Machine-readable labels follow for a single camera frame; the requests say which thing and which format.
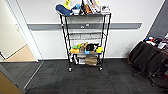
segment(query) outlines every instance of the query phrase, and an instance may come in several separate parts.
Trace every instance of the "green item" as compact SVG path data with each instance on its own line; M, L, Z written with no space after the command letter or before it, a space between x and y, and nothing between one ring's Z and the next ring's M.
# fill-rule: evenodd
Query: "green item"
M73 49L79 49L78 46L73 46Z

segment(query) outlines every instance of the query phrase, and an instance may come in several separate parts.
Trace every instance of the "gray carpet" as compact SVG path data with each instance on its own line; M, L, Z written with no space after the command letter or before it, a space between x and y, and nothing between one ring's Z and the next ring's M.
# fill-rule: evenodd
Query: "gray carpet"
M26 94L166 94L145 75L132 77L137 71L126 59L105 60L101 71L93 66L72 67L69 72L67 60L45 60Z

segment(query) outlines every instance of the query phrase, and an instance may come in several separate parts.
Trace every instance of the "caster wheel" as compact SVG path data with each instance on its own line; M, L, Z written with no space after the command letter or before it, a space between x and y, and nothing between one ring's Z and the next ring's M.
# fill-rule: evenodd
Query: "caster wheel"
M154 86L155 84L154 83L151 83L152 86Z
M103 69L103 68L102 68L102 67L100 67L100 68L99 68L99 71L101 71L102 69Z
M134 77L135 75L134 75L134 74L132 74L131 76L132 76L132 77Z
M72 71L72 68L69 68L69 72L71 72Z

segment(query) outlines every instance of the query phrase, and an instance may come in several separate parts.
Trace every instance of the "blue container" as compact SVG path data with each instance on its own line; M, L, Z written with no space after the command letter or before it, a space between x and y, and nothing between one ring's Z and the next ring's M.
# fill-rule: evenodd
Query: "blue container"
M90 52L89 51L86 51L86 49L85 49L85 54L89 54Z

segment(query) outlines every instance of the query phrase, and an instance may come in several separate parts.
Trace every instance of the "white wall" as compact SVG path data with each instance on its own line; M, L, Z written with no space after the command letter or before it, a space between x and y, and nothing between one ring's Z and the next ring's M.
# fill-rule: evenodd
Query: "white wall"
M0 0L0 51L5 58L26 45L21 32L5 1Z
M27 24L59 24L55 12L62 0L17 0ZM72 0L72 6L81 0ZM111 23L142 23L139 29L110 30L106 58L124 58L145 38L164 0L100 0L111 6ZM32 31L44 59L67 58L61 30Z

